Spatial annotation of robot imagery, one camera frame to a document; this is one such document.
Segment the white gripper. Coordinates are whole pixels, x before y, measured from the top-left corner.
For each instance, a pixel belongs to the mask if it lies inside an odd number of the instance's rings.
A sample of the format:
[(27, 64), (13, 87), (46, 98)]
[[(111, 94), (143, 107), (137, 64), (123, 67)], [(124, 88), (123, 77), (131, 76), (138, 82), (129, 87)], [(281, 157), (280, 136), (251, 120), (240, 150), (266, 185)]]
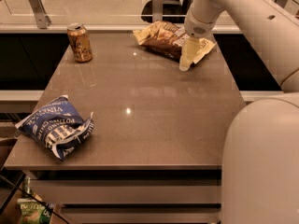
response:
[(184, 20), (184, 28), (190, 36), (183, 44), (179, 60), (179, 69), (187, 71), (193, 63), (198, 63), (205, 56), (205, 39), (214, 28), (216, 22), (199, 21), (189, 10)]

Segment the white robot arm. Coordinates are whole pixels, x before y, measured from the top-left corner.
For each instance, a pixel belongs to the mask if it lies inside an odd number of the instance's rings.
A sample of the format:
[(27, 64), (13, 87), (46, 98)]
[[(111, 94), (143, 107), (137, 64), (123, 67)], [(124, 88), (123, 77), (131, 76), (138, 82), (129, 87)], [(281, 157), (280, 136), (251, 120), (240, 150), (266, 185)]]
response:
[(279, 89), (242, 94), (223, 148), (221, 224), (299, 224), (299, 22), (272, 0), (193, 0), (186, 32), (208, 35), (222, 12)]

